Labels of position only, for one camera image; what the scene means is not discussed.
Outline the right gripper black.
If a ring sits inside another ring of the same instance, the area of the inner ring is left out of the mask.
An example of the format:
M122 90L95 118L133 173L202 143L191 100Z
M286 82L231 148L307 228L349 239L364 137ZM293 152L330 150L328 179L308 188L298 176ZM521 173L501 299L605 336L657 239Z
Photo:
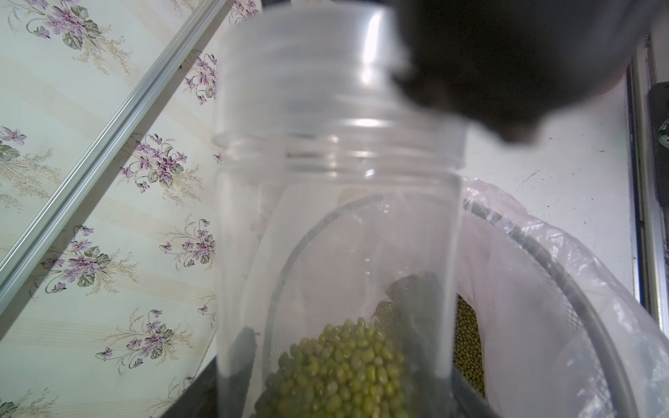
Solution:
M414 103L458 113L508 143L611 88L664 10L662 1L395 1Z

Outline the clear jar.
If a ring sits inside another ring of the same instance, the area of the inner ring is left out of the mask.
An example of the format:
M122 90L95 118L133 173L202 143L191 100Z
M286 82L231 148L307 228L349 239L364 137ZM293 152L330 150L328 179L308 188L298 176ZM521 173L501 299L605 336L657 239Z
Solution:
M467 124L409 102L395 12L226 34L214 139L222 417L451 417Z

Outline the mung beans in bin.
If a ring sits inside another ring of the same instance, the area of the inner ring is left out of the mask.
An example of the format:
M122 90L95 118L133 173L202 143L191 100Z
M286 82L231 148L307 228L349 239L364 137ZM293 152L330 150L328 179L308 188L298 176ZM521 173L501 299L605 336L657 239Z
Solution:
M461 296L457 298L453 363L470 386L484 398L483 349L477 315Z

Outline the mesh bin with plastic bag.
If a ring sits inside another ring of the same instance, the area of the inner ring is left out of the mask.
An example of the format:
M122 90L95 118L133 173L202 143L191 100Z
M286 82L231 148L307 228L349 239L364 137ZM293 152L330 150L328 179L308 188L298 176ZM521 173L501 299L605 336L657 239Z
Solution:
M600 260L479 180L460 200L371 193L330 212L299 197L268 276L261 372L328 324L364 318L408 357L439 356L447 414L665 417L668 339ZM475 311L485 397L453 363L457 298Z

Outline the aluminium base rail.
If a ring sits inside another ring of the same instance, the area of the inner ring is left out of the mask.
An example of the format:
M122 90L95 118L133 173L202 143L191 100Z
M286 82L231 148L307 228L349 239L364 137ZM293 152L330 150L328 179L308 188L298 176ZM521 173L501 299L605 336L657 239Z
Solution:
M653 44L647 35L636 47L625 75L638 265L635 295L667 334L667 223L657 197L648 100L655 81Z

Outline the aluminium frame post left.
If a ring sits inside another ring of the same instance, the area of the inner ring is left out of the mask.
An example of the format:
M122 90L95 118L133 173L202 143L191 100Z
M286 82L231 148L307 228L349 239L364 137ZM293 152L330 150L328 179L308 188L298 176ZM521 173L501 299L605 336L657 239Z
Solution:
M1 310L17 296L62 226L71 219L87 194L112 163L129 135L155 105L175 77L178 67L214 21L225 17L232 1L203 1L132 90L105 127L97 131L71 172L37 213L1 262Z

